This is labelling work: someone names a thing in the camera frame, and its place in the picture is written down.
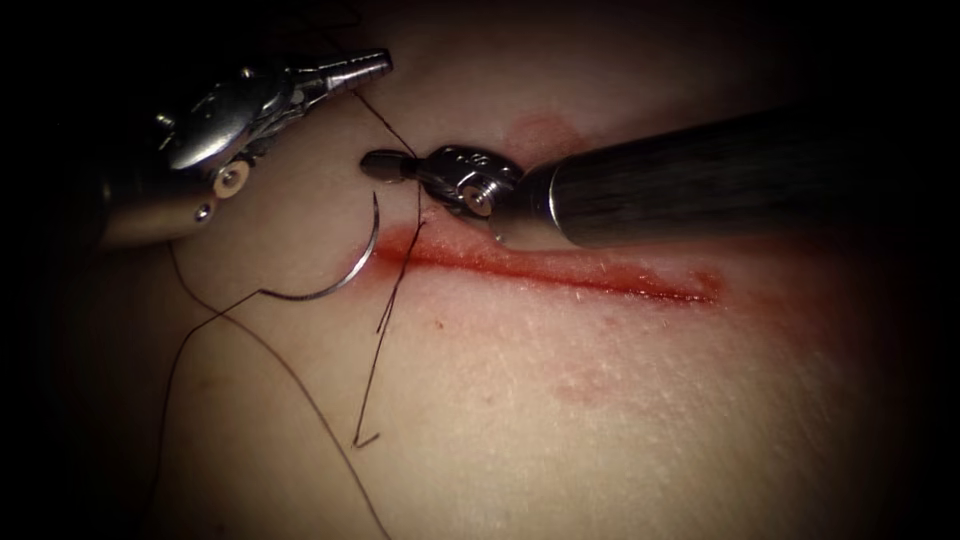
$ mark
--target skin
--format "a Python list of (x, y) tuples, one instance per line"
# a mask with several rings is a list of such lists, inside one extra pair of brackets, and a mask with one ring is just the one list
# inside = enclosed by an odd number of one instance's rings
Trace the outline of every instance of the skin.
[[(529, 167), (809, 91), (798, 42), (731, 6), (358, 9), (363, 24), (333, 36), (390, 49), (396, 71), (361, 92), (421, 156), (455, 142)], [(210, 226), (172, 244), (186, 286), (215, 309), (325, 287), (366, 241), (371, 191), (385, 237), (409, 239), (416, 185), (365, 178), (375, 148), (402, 146), (353, 97), (288, 128)], [(471, 234), (424, 204), (424, 241)], [(379, 438), (362, 449), (350, 441), (395, 259), (379, 251), (315, 302), (231, 311), (260, 341), (205, 326), (180, 356), (144, 536), (383, 538), (364, 491), (396, 539), (875, 534), (914, 411), (900, 270), (819, 234), (609, 255), (721, 286), (663, 301), (413, 264), (360, 437)], [(173, 260), (164, 245), (104, 255), (63, 304), (58, 403), (105, 509), (146, 500), (171, 364), (210, 316)]]

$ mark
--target red skin mark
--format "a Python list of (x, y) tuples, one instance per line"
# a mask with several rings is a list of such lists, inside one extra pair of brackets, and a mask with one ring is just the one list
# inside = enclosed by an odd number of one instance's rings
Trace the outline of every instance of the red skin mark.
[(515, 120), (503, 144), (504, 155), (524, 169), (592, 148), (569, 122), (549, 112)]
[[(460, 222), (442, 208), (427, 209), (424, 221), (410, 255), (411, 269), (443, 267), (679, 304), (714, 304), (724, 288), (722, 279), (708, 269), (690, 270), (685, 277), (668, 282), (649, 267), (613, 252), (510, 251), (489, 234)], [(406, 257), (411, 238), (410, 226), (383, 231), (371, 262), (399, 265)]]

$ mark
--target red blood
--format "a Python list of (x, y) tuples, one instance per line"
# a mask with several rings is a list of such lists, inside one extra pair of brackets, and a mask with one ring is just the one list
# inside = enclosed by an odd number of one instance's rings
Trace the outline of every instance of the red blood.
[[(615, 252), (507, 250), (486, 232), (460, 222), (440, 208), (425, 211), (424, 221), (410, 255), (411, 269), (450, 268), (679, 303), (715, 303), (723, 288), (720, 278), (710, 271), (690, 271), (685, 278), (680, 277), (682, 282), (668, 282), (649, 267)], [(371, 262), (399, 265), (412, 238), (412, 227), (382, 231)]]

